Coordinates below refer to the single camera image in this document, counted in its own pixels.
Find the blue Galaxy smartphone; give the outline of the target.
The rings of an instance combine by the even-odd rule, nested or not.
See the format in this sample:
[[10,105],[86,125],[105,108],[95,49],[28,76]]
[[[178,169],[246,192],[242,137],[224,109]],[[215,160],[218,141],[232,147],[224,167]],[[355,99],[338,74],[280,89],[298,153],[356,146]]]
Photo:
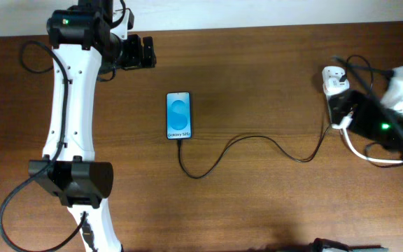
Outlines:
[[167,139],[190,139],[192,137],[190,93],[168,93],[166,101]]

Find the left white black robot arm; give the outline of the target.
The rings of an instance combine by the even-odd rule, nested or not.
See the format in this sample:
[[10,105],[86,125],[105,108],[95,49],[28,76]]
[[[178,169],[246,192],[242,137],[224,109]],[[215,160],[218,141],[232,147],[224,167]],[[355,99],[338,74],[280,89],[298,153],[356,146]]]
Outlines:
[[153,40],[130,34],[134,14],[112,0],[79,1],[47,22],[54,90],[48,138],[29,175],[57,197],[78,224],[86,251],[121,251],[108,206],[113,166],[95,159],[95,87],[117,71],[156,65]]

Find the white USB charger adapter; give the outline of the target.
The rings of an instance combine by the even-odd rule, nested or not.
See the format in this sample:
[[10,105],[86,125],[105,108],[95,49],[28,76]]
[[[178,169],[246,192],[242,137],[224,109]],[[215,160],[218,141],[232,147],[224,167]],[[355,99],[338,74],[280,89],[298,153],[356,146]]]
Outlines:
[[348,85],[348,80],[343,80],[345,71],[339,66],[327,66],[322,71],[323,82],[327,88],[337,88]]

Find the white power strip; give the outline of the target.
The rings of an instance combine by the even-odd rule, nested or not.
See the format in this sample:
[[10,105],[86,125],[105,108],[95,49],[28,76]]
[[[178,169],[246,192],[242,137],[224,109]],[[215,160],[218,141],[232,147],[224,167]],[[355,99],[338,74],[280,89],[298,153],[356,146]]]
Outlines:
[[352,121],[353,108],[349,100],[349,87],[347,80],[341,82],[338,78],[330,78],[323,83],[333,129],[344,130]]

